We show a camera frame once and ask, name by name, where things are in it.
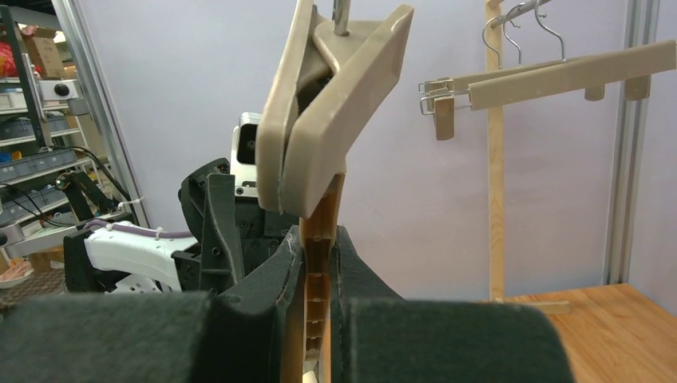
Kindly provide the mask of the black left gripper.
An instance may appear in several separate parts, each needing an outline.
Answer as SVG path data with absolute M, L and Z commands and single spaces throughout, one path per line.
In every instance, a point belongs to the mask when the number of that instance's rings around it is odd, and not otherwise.
M 196 244 L 177 251 L 183 291 L 223 293 L 241 282 L 277 250 L 299 218 L 265 211 L 255 184 L 236 184 L 230 163 L 213 160 L 181 183 L 178 197 Z

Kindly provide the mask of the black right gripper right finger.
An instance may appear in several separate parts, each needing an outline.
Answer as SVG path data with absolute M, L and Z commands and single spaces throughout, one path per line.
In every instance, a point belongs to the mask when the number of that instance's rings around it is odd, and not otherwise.
M 339 227 L 330 257 L 334 382 L 571 382 L 564 345 L 538 309 L 407 300 Z

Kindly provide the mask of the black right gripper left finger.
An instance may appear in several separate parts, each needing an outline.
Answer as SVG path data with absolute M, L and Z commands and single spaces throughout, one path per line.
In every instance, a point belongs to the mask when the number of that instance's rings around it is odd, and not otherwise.
M 1 323 L 4 382 L 299 382 L 299 228 L 222 294 L 55 294 Z

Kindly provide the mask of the wooden hanger with blue underwear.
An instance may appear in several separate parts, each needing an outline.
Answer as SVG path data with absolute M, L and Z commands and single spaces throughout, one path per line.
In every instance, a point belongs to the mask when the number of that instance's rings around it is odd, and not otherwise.
M 489 109 L 584 89 L 597 101 L 604 86 L 624 81 L 629 101 L 649 97 L 651 75 L 676 69 L 676 41 L 667 40 L 616 52 L 601 53 L 515 69 L 499 69 L 451 81 L 453 95 L 468 95 L 470 108 Z

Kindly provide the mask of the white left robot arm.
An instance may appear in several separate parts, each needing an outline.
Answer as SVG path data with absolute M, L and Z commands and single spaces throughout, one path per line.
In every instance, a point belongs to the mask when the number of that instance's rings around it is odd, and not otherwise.
M 188 231 L 136 225 L 127 213 L 90 219 L 64 238 L 69 292 L 223 293 L 267 261 L 296 216 L 259 206 L 252 165 L 213 160 L 178 191 Z

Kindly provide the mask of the wooden clip hanger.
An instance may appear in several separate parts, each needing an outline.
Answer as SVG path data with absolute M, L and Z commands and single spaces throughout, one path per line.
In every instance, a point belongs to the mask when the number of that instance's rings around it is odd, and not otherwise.
M 419 93 L 422 95 L 419 101 L 421 114 L 434 117 L 438 140 L 454 138 L 455 111 L 458 109 L 455 100 L 459 97 L 467 96 L 468 107 L 472 110 L 488 109 L 578 89 L 585 90 L 585 99 L 588 101 L 604 98 L 604 84 L 595 83 L 585 72 L 594 64 L 590 61 L 584 63 L 581 57 L 566 58 L 564 39 L 542 22 L 546 17 L 545 13 L 539 11 L 542 4 L 542 1 L 522 2 L 505 14 L 490 14 L 487 17 L 481 31 L 481 39 L 485 48 L 495 53 L 496 59 L 493 61 L 489 57 L 485 58 L 488 67 L 486 71 L 455 78 L 443 77 L 418 85 Z M 502 48 L 492 45 L 491 37 L 496 37 L 499 41 L 508 37 L 505 25 L 513 24 L 516 18 L 527 13 L 534 14 L 539 27 L 559 39 L 561 59 L 523 66 L 521 48 L 511 39 L 511 44 L 518 51 L 518 66 L 504 69 L 501 61 Z

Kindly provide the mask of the wooden hanger with grey underwear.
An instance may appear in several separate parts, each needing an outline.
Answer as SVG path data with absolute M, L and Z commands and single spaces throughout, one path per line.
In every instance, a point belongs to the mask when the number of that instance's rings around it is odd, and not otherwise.
M 266 211 L 299 218 L 301 249 L 277 382 L 300 382 L 303 365 L 331 353 L 330 258 L 346 155 L 395 85 L 414 16 L 401 4 L 380 21 L 331 18 L 299 1 L 255 139 L 256 187 Z

